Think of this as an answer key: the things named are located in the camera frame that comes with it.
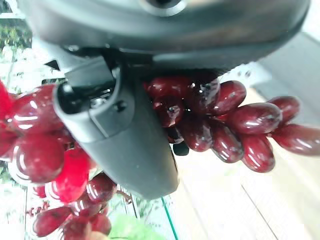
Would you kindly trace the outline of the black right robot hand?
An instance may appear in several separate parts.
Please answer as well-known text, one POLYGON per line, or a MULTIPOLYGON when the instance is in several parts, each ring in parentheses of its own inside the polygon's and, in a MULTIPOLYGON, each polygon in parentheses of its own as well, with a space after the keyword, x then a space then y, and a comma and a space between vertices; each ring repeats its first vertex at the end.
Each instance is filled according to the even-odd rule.
POLYGON ((36 40, 74 65, 57 115, 116 183, 153 200, 178 170, 143 81, 222 75, 264 58, 302 27, 308 0, 20 0, 36 40))

